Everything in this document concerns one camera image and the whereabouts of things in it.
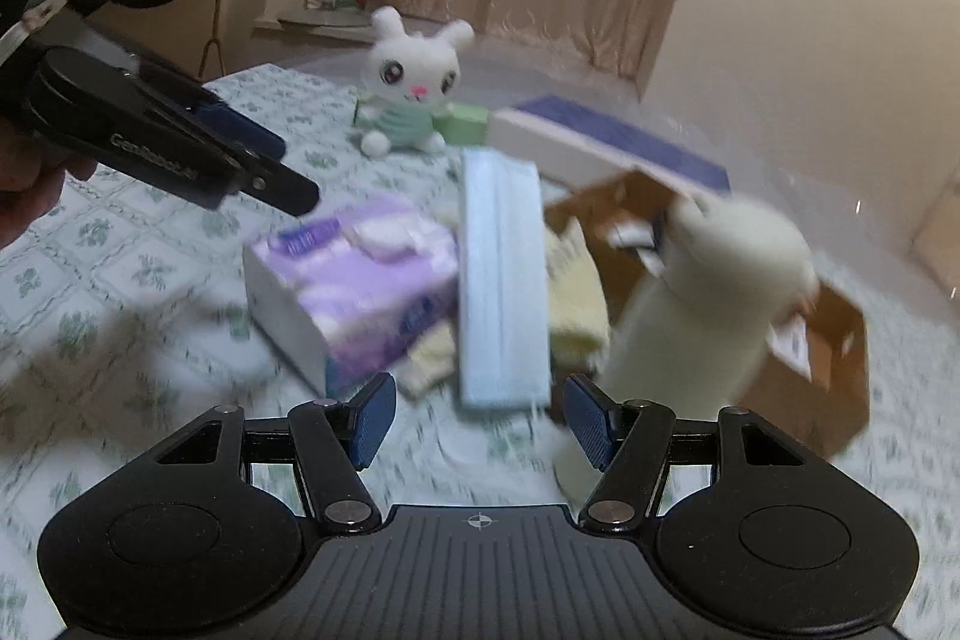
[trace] yellow cloth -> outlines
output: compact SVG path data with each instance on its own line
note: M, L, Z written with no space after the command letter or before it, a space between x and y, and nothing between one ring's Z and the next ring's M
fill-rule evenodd
M560 237L545 227L544 232L550 353L564 370L589 369L590 358L610 344L610 319L600 275L577 220L570 220ZM421 396L453 374L456 357L453 327L449 320L440 321L397 367L397 384L410 396Z
M579 221L560 237L546 231L549 275L550 354L568 370L589 369L589 360L610 344L607 300Z

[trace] bunny ear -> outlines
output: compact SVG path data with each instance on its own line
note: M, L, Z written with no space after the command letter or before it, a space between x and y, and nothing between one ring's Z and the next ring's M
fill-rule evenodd
M373 30L376 32L376 38L379 39L397 39L406 35L403 30L403 20L400 18L400 12L397 12L392 6L381 6L373 13Z
M462 49L473 42L473 27L466 20L453 20L453 23L440 29L434 39L446 42L453 49Z

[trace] purple tissue package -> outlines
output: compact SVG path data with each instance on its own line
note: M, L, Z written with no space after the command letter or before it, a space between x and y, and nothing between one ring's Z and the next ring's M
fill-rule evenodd
M379 196L244 247L251 317L320 394L400 359L456 304L453 234Z

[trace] white wall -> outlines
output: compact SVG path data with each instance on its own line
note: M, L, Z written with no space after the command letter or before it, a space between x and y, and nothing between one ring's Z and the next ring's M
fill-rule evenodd
M847 186L906 243L960 162L960 0L677 0L646 100Z

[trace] plush bunny toy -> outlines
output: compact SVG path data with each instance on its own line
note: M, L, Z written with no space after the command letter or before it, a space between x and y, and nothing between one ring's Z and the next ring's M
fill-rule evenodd
M363 71L373 99L360 108L368 129L360 149L371 158L391 148L442 152L446 143L433 129L433 113L460 81L457 50L473 41L473 28L455 20L429 39L407 36L400 12L385 6L373 13L373 29L377 42Z

